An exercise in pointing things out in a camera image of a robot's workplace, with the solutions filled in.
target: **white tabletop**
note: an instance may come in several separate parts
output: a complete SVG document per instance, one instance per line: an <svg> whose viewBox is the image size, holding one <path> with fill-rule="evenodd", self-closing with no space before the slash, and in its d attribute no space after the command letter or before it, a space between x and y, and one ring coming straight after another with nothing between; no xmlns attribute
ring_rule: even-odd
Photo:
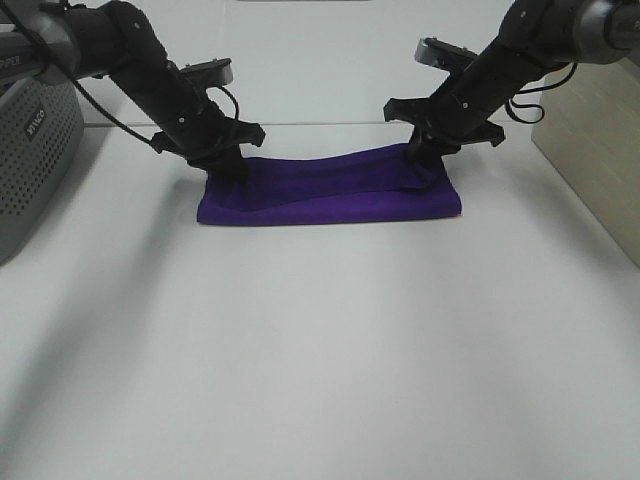
<svg viewBox="0 0 640 480"><path fill-rule="evenodd" d="M260 153L409 131L271 127ZM640 271L507 134L447 160L459 218L218 228L204 174L88 129L0 269L0 477L637 479Z"/></svg>
<svg viewBox="0 0 640 480"><path fill-rule="evenodd" d="M98 6L103 0L90 0ZM230 57L242 118L267 124L382 122L392 98L429 96L445 72L420 65L420 38L480 53L512 0L133 0L179 66ZM149 124L109 80L85 86L118 118ZM219 92L211 97L228 115ZM104 118L83 101L88 123ZM502 111L496 119L506 119Z"/></svg>

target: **beige box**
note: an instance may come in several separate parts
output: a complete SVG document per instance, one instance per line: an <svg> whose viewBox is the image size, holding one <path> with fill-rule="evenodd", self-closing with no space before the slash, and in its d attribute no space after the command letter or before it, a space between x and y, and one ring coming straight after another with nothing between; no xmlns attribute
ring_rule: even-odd
<svg viewBox="0 0 640 480"><path fill-rule="evenodd" d="M547 117L533 141L640 266L640 67L580 65L542 105Z"/></svg>

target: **purple towel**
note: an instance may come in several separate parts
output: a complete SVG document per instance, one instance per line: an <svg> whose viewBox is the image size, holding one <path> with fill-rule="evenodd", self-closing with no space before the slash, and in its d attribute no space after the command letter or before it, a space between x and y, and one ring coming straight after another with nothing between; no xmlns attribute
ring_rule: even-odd
<svg viewBox="0 0 640 480"><path fill-rule="evenodd" d="M404 158L406 144L321 160L247 158L249 179L210 174L198 222L269 226L426 220L460 215L440 159Z"/></svg>

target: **speaker grille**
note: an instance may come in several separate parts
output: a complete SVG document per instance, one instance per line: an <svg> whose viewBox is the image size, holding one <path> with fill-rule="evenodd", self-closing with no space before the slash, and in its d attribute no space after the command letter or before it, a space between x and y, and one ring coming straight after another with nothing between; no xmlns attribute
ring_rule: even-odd
<svg viewBox="0 0 640 480"><path fill-rule="evenodd" d="M81 121L72 86L55 87L55 95L49 90L52 88L30 82L2 108L0 217L22 215L29 207L59 166L71 134ZM30 138L29 122L37 121L41 109L44 120Z"/></svg>

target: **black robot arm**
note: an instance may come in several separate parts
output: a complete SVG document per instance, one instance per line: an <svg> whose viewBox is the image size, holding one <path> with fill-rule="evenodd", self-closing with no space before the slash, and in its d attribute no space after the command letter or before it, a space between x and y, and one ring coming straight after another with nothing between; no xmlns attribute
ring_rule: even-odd
<svg viewBox="0 0 640 480"><path fill-rule="evenodd" d="M415 126L408 155L416 161L496 146L504 132L487 119L527 83L570 63L613 63L638 46L638 0L517 0L480 55L422 40L416 59L451 75L430 98L390 100L385 118Z"/></svg>
<svg viewBox="0 0 640 480"><path fill-rule="evenodd" d="M179 154L204 170L246 175L239 145L259 146L264 131L258 124L226 117L206 93L231 81L229 59L178 69L144 13L127 2L114 0L97 9L26 2L31 5L16 0L7 8L11 2L0 0L9 20L29 30L4 34L0 45L11 40L20 47L13 55L19 65L0 70L0 80L19 74L56 84L69 74L75 79L109 76L162 129L151 142L157 151Z"/></svg>

